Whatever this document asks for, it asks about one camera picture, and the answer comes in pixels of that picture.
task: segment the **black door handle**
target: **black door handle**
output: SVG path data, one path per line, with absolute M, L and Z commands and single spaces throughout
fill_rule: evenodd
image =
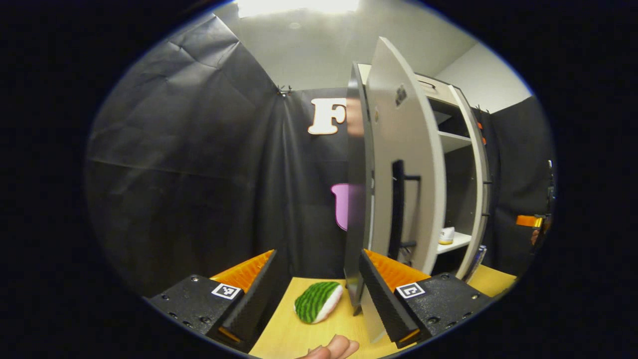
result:
M 403 213 L 405 209 L 405 181 L 420 181 L 421 176 L 405 174 L 403 160 L 392 163 L 392 226 L 390 227 L 390 245 L 388 257 L 396 260 L 401 248 L 403 233 Z

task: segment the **hand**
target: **hand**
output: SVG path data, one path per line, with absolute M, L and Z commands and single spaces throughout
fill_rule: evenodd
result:
M 327 346 L 308 349 L 308 354 L 297 359 L 345 359 L 359 350 L 359 343 L 343 335 L 335 335 Z
M 531 234 L 531 245 L 535 245 L 536 244 L 536 240 L 538 239 L 538 234 L 540 232 L 538 231 L 538 229 L 534 230 L 534 233 Z

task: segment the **white wall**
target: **white wall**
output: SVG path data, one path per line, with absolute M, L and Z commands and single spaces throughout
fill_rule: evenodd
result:
M 472 107 L 491 113 L 532 95 L 518 74 L 481 43 L 434 77 L 460 88 Z

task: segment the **cabinet door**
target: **cabinet door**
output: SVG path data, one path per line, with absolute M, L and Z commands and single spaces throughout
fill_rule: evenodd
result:
M 414 71 L 379 38 L 366 82 L 374 152 L 371 250 L 387 254 L 392 223 L 392 163 L 404 161 L 403 240 L 415 241 L 412 263 L 430 274 L 445 220 L 445 162 L 434 112 Z

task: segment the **green and white plush toy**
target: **green and white plush toy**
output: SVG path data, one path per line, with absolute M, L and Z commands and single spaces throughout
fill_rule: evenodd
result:
M 295 313 L 305 323 L 319 323 L 337 306 L 341 293 L 343 288 L 338 282 L 315 283 L 295 300 Z

